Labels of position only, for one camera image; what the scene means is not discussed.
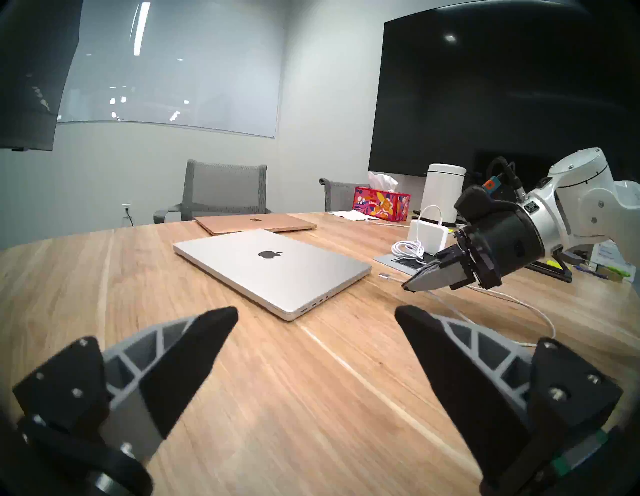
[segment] white cylinder container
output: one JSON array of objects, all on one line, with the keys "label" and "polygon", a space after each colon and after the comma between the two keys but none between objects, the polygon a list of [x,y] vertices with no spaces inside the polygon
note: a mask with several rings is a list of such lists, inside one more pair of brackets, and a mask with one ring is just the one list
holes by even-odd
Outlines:
[{"label": "white cylinder container", "polygon": [[[465,168],[449,164],[431,164],[424,182],[424,192],[420,211],[427,205],[437,205],[442,211],[442,222],[453,225],[458,214],[454,204],[462,193],[462,183],[465,180]],[[422,218],[440,220],[440,213],[436,208],[427,209]]]}]

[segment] chair armrest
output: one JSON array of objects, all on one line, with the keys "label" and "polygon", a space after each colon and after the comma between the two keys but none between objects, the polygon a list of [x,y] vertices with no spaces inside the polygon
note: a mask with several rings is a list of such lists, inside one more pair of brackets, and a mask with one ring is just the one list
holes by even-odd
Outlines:
[{"label": "chair armrest", "polygon": [[157,210],[154,213],[154,224],[164,224],[164,218],[169,212],[181,212],[182,204],[174,205],[173,207],[167,208],[167,210]]}]

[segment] white wall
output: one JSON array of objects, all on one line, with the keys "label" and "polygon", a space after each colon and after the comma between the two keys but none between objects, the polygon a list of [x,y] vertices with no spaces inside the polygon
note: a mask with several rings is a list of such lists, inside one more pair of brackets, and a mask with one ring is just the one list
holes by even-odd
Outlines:
[{"label": "white wall", "polygon": [[[366,182],[384,23],[456,0],[296,4],[285,47],[277,133],[282,210],[322,211],[318,178]],[[424,178],[396,176],[419,208]]]},{"label": "white wall", "polygon": [[[0,150],[0,249],[129,225],[122,218],[122,203],[132,204],[135,224],[153,223],[154,211],[182,200],[189,158],[271,166],[275,141],[165,125],[94,122],[59,125],[52,152]],[[268,179],[267,206],[272,186]]]},{"label": "white wall", "polygon": [[[181,200],[189,158],[266,163],[268,208],[322,211],[320,177],[366,181],[384,22],[453,2],[293,2],[275,140],[105,122],[59,125],[53,152],[0,150],[0,249],[127,225],[125,202],[151,223]],[[397,178],[418,208],[424,178]]]}]

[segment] paper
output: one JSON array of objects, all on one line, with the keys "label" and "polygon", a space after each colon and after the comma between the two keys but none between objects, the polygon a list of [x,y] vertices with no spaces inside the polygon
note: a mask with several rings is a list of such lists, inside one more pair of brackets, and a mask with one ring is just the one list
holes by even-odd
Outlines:
[{"label": "paper", "polygon": [[376,217],[372,216],[372,215],[366,215],[363,214],[362,212],[358,212],[356,210],[352,210],[352,211],[341,211],[341,212],[328,212],[331,215],[335,215],[337,217],[344,217],[345,219],[349,219],[349,220],[367,220],[367,219],[375,219],[378,220]]},{"label": "paper", "polygon": [[398,181],[387,174],[373,174],[369,172],[369,187],[379,189],[380,191],[389,191],[394,193],[398,186]]},{"label": "paper", "polygon": [[629,272],[631,275],[629,277],[625,277],[625,280],[629,282],[634,281],[636,267],[625,262],[625,259],[622,258],[622,255],[618,250],[618,245],[611,240],[593,245],[591,262],[598,265],[604,265],[605,267],[615,267],[616,269]]}]

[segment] apple logo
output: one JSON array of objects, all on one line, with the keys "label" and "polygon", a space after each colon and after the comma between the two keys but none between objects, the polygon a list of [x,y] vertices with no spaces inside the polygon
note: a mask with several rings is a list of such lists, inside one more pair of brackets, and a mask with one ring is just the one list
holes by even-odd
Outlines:
[{"label": "apple logo", "polygon": [[272,259],[273,257],[279,257],[281,253],[282,252],[266,251],[258,253],[258,256],[262,257],[263,259]]}]

